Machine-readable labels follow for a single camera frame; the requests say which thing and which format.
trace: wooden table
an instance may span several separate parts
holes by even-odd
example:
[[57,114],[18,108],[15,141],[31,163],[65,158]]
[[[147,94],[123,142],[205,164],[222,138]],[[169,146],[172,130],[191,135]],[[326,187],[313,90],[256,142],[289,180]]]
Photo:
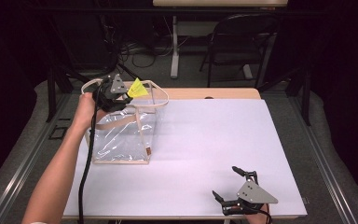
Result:
[[[279,200],[274,218],[307,214],[264,100],[254,89],[164,89],[147,165],[91,164],[84,215],[92,219],[241,219],[225,217],[212,190],[237,198],[244,179],[231,170],[257,171],[260,186]],[[87,158],[83,140],[63,218],[77,218],[77,193]]]
[[155,7],[286,7],[287,0],[153,0]]

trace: black cable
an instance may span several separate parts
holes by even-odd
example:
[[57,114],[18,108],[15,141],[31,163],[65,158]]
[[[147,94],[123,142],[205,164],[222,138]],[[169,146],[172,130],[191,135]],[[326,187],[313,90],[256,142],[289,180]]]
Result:
[[128,74],[130,77],[132,77],[134,80],[135,80],[136,78],[138,78],[140,81],[143,81],[143,79],[142,79],[141,77],[139,77],[138,75],[136,75],[135,73],[133,73],[128,67],[124,66],[124,64],[118,63],[118,64],[117,64],[117,67],[120,67],[120,68],[123,69],[123,72],[122,72],[121,74],[123,74],[124,71],[125,71],[125,72],[127,72],[127,74]]
[[[135,63],[135,56],[136,55],[148,55],[148,56],[151,56],[151,57],[153,57],[152,58],[152,62],[151,63],[149,63],[149,64],[147,64],[147,65],[139,65],[139,64],[136,64]],[[154,64],[154,62],[156,61],[156,54],[153,52],[153,51],[144,51],[144,52],[139,52],[139,53],[133,53],[132,54],[132,58],[131,58],[131,62],[132,62],[132,64],[135,66],[135,67],[138,67],[138,68],[146,68],[146,67],[150,67],[151,65],[153,65]]]
[[269,214],[269,205],[268,204],[267,204],[267,209],[268,209],[267,212],[265,212],[263,210],[259,210],[258,213],[266,215],[266,217],[267,217],[266,224],[271,224],[272,223],[272,217]]
[[[105,80],[98,87],[95,102],[98,102],[98,100],[99,100],[100,92],[101,92],[102,85],[104,84],[104,82],[105,82]],[[90,164],[91,164],[91,158],[92,158],[92,151],[94,149],[95,125],[97,123],[97,111],[98,111],[98,106],[97,106],[97,103],[95,103],[94,115],[92,116],[91,128],[89,130],[89,153],[87,155],[86,167],[84,168],[84,172],[83,172],[83,176],[82,176],[81,181],[80,181],[79,192],[78,192],[78,210],[79,210],[79,221],[78,221],[78,223],[80,223],[80,224],[84,224],[84,217],[83,217],[83,189],[84,189],[84,185],[86,183],[87,175],[89,173]]]

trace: clear plastic bag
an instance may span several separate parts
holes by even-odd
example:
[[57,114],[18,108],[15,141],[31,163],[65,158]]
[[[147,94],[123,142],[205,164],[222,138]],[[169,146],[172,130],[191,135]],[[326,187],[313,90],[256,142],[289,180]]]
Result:
[[[96,125],[94,163],[148,164],[153,134],[160,110],[169,102],[168,94],[152,81],[142,81],[148,94],[136,98],[123,110],[106,115]],[[86,132],[90,142],[90,132]]]

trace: yellow tag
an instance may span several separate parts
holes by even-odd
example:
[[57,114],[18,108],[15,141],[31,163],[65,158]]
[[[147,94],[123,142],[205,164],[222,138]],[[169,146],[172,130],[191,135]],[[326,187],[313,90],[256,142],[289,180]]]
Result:
[[147,92],[146,88],[144,87],[144,85],[142,84],[142,82],[139,80],[139,78],[136,78],[135,81],[130,86],[130,89],[127,92],[127,94],[131,98],[135,98],[135,97],[147,95],[148,92]]

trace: cable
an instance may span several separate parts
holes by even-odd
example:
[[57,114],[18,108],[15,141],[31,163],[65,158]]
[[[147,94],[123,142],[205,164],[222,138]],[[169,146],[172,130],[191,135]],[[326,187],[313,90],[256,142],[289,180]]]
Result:
[[266,215],[266,217],[267,217],[266,224],[271,224],[272,223],[272,217],[269,214],[269,205],[268,204],[267,204],[267,212],[265,212],[263,210],[259,210],[258,213]]
[[[151,56],[152,57],[152,62],[151,63],[149,63],[149,64],[147,64],[147,65],[139,65],[139,64],[136,64],[135,63],[135,56],[136,55],[140,55],[140,54],[143,54],[143,55],[149,55],[149,56]],[[139,52],[139,53],[134,53],[133,55],[132,55],[132,58],[131,58],[131,62],[132,62],[132,64],[135,66],[135,67],[138,67],[138,68],[146,68],[146,67],[150,67],[151,65],[153,65],[154,64],[154,62],[156,61],[156,55],[155,55],[155,53],[153,52],[153,51],[145,51],[145,52]]]
[[165,19],[165,17],[164,17],[164,22],[165,22],[165,25],[167,26],[168,32],[170,33],[170,37],[171,37],[171,47],[170,47],[170,50],[169,50],[167,53],[161,54],[161,55],[159,55],[159,56],[167,56],[167,55],[169,55],[169,54],[171,53],[171,51],[173,50],[173,34],[172,34],[172,32],[171,32],[170,26],[168,25],[167,19]]
[[[95,102],[98,102],[98,100],[99,100],[100,92],[101,92],[102,85],[104,84],[104,82],[105,82],[105,80],[103,80],[101,82],[100,86],[98,87]],[[84,189],[84,185],[86,183],[87,175],[89,173],[90,164],[91,164],[91,158],[92,158],[92,151],[94,149],[95,125],[97,123],[97,111],[98,111],[98,106],[95,103],[94,115],[92,116],[91,128],[89,130],[89,153],[87,155],[86,167],[84,168],[84,172],[83,172],[83,176],[82,176],[81,181],[80,181],[79,192],[78,192],[78,210],[79,210],[79,221],[78,221],[78,223],[80,223],[80,224],[84,224],[83,189]]]

